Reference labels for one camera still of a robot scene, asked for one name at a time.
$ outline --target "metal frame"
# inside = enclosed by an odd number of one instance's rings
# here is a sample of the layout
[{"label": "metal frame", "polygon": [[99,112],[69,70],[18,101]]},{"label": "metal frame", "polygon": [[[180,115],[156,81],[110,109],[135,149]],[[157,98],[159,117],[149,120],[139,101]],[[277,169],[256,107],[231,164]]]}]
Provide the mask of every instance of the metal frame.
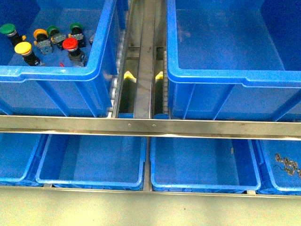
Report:
[{"label": "metal frame", "polygon": [[[129,58],[139,58],[137,92],[135,99],[134,119],[117,119],[120,95],[122,90],[123,63],[128,39],[124,37],[125,47],[121,48],[117,97],[113,108],[113,118],[77,118],[47,116],[0,116],[0,132],[44,133],[44,134],[80,134],[80,135],[115,135],[115,136],[146,136],[146,137],[206,137],[206,138],[243,138],[243,139],[283,139],[301,140],[301,123],[295,122],[256,122],[256,121],[197,121],[197,120],[155,120],[152,117],[152,90],[154,64],[155,7],[152,0],[144,0],[144,15],[141,46],[134,47]],[[133,10],[131,7],[128,27],[132,24]],[[95,189],[71,189],[45,187],[24,187],[36,189],[73,191],[73,192],[106,192],[106,193],[146,193],[176,194],[198,196],[230,196],[301,199],[301,196],[258,195],[258,194],[206,194],[206,193],[174,193],[152,192],[150,182],[149,155],[145,163],[143,191],[112,191]],[[7,189],[19,187],[0,187]]]},{"label": "metal frame", "polygon": [[300,140],[301,123],[1,115],[0,132]]}]

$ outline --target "metal channel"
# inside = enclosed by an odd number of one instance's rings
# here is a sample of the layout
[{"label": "metal channel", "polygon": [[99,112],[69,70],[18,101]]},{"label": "metal channel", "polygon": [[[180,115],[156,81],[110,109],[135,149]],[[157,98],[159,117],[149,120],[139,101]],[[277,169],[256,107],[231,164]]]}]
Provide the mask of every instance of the metal channel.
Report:
[{"label": "metal channel", "polygon": [[[152,117],[154,33],[156,0],[144,0],[144,13],[137,75],[137,90],[134,105],[134,118],[150,119]],[[143,191],[151,191],[150,139],[144,164]]]},{"label": "metal channel", "polygon": [[300,140],[301,123],[1,115],[0,132]]},{"label": "metal channel", "polygon": [[117,68],[118,68],[118,77],[117,77],[117,87],[116,87],[116,97],[114,100],[113,106],[113,114],[112,118],[117,118],[119,113],[120,107],[120,100],[122,94],[122,87],[123,87],[123,74],[124,74],[124,64],[127,58],[127,50],[128,50],[128,43],[129,43],[129,33],[131,32],[131,27],[133,24],[133,14],[134,14],[134,7],[132,4],[133,1],[129,1],[128,4],[130,6],[129,12],[126,12],[126,30],[124,31],[123,37],[121,37],[119,53],[118,53],[118,61],[117,61]]}]

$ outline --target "metal clip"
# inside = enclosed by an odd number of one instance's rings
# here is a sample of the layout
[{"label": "metal clip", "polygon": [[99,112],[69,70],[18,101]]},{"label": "metal clip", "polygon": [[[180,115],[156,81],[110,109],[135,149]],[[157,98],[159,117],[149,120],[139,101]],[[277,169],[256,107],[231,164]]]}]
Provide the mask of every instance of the metal clip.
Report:
[{"label": "metal clip", "polygon": [[301,179],[301,170],[299,169],[299,170],[297,170],[297,172],[298,172],[299,178]]},{"label": "metal clip", "polygon": [[276,153],[275,159],[277,162],[283,162],[283,159],[281,158],[281,155],[279,153]]},{"label": "metal clip", "polygon": [[292,168],[293,168],[294,170],[298,170],[298,163],[297,163],[297,162],[291,161],[291,164],[292,164]]},{"label": "metal clip", "polygon": [[295,173],[295,170],[290,169],[286,166],[284,167],[284,171],[287,172],[287,174],[290,175],[290,176],[294,175],[294,173]]},{"label": "metal clip", "polygon": [[288,158],[284,158],[283,163],[285,166],[291,166],[291,161]]}]

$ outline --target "yellow tab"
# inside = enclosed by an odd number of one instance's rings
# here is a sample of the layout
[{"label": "yellow tab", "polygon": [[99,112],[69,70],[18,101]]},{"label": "yellow tab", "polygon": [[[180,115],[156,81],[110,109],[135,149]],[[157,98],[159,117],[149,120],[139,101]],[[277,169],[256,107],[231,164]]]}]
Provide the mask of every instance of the yellow tab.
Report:
[{"label": "yellow tab", "polygon": [[26,54],[30,52],[32,45],[29,42],[23,41],[15,46],[15,52],[18,54]]},{"label": "yellow tab", "polygon": [[163,75],[162,74],[158,74],[157,76],[156,76],[156,80],[157,79],[163,79]]},{"label": "yellow tab", "polygon": [[136,79],[130,72],[125,72],[124,79]]}]

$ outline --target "bin bottom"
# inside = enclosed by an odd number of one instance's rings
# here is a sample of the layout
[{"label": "bin bottom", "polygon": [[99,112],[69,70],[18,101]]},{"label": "bin bottom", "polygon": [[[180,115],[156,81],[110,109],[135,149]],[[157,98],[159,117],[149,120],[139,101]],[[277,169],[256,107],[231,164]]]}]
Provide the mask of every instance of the bin bottom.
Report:
[{"label": "bin bottom", "polygon": [[177,10],[177,29],[182,69],[284,70],[260,11]]},{"label": "bin bottom", "polygon": [[166,184],[239,185],[231,140],[156,138],[155,176]]}]

